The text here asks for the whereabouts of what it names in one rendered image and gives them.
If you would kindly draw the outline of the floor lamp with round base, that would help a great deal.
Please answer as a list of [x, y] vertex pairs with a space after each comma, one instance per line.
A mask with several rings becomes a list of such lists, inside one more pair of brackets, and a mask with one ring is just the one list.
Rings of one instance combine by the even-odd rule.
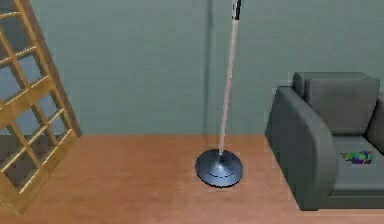
[[228, 66], [222, 106], [219, 146], [201, 153], [195, 162], [196, 175], [205, 184], [216, 188], [232, 187], [243, 177], [243, 164], [239, 157], [225, 149], [228, 108], [232, 86], [237, 34], [243, 0], [232, 0], [231, 38], [229, 42]]

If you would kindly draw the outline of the grey sofa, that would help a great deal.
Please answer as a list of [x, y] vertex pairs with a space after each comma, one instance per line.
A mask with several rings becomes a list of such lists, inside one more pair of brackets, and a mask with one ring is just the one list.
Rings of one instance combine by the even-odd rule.
[[[384, 209], [384, 93], [363, 72], [296, 72], [265, 136], [302, 211]], [[370, 164], [342, 153], [371, 151]]]

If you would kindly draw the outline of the wooden lattice shelf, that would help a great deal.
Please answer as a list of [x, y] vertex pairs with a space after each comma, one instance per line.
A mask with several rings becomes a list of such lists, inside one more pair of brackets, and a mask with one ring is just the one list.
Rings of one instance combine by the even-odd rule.
[[24, 213], [80, 136], [30, 0], [0, 0], [0, 206]]

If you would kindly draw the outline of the multicoloured card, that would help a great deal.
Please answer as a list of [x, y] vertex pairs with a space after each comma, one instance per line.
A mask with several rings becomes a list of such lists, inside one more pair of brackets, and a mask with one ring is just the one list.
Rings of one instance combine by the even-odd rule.
[[342, 158], [352, 164], [370, 164], [373, 159], [373, 153], [371, 151], [348, 152], [342, 153]]

